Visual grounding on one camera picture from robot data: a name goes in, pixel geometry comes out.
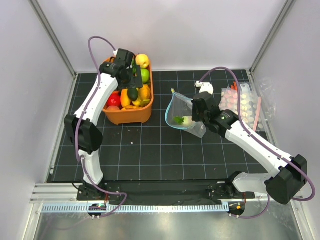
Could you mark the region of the white radish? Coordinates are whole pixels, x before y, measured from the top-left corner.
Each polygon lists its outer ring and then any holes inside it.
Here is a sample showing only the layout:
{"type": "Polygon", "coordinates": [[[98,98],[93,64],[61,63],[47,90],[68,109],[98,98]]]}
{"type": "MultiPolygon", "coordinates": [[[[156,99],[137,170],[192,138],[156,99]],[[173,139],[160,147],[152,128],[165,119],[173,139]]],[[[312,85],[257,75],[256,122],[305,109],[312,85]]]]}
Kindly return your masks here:
{"type": "Polygon", "coordinates": [[[175,116],[173,118],[173,121],[175,124],[186,128],[194,124],[194,122],[192,121],[192,116],[175,116]]]}

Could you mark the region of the orange plastic bin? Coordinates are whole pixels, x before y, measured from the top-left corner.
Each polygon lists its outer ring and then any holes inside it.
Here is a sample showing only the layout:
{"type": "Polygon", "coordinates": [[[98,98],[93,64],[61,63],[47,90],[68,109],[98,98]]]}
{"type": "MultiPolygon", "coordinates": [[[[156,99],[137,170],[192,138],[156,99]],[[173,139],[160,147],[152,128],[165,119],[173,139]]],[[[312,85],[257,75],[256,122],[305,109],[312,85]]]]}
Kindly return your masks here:
{"type": "MultiPolygon", "coordinates": [[[[154,103],[154,84],[152,76],[151,63],[147,68],[150,72],[150,80],[143,85],[149,85],[151,95],[149,100],[141,100],[138,96],[136,101],[131,101],[131,104],[125,108],[117,106],[107,107],[107,102],[102,109],[102,112],[106,115],[108,120],[115,124],[131,124],[131,123],[145,123],[152,115],[152,105],[154,103]]],[[[122,91],[114,91],[112,94],[119,94],[121,96],[122,91]]]]}

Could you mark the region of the clear blue zip bag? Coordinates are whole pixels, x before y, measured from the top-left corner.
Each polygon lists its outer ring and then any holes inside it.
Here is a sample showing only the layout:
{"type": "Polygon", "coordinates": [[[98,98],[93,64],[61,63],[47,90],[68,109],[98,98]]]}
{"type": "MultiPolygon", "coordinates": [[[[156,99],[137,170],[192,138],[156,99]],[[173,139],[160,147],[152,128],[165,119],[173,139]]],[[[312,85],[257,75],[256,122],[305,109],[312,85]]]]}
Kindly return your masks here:
{"type": "Polygon", "coordinates": [[[171,89],[172,98],[165,112],[165,122],[171,128],[185,131],[190,133],[198,138],[202,138],[207,129],[202,122],[193,121],[193,125],[190,127],[184,127],[177,125],[173,118],[176,116],[192,116],[192,99],[188,98],[178,92],[176,92],[173,88],[171,89]]]}

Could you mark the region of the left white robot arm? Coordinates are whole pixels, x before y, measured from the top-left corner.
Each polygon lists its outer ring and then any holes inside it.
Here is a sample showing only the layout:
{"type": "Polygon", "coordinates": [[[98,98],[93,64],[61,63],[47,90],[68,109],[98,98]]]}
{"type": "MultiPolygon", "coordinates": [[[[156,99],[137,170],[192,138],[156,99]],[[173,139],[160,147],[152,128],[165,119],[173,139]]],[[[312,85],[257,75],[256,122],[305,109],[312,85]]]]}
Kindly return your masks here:
{"type": "Polygon", "coordinates": [[[119,48],[114,51],[110,60],[97,67],[95,83],[83,104],[74,114],[64,118],[67,136],[75,147],[76,159],[81,162],[83,170],[83,182],[77,193],[79,201],[102,200],[107,195],[99,155],[103,134],[97,123],[114,91],[142,86],[135,58],[135,54],[128,50],[119,48]]]}

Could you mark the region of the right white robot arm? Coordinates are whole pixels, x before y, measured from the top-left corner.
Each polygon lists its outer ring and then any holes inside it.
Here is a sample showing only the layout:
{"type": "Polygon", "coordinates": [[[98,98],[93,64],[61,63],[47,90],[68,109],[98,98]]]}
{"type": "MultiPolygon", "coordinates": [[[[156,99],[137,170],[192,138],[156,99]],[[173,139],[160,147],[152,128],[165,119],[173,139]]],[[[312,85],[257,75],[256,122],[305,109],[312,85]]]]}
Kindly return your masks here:
{"type": "Polygon", "coordinates": [[[282,205],[293,200],[307,183],[307,160],[293,157],[254,132],[231,110],[221,111],[211,94],[202,92],[192,99],[192,119],[202,122],[211,132],[242,148],[266,173],[234,173],[225,185],[230,198],[244,192],[268,194],[282,205]]]}

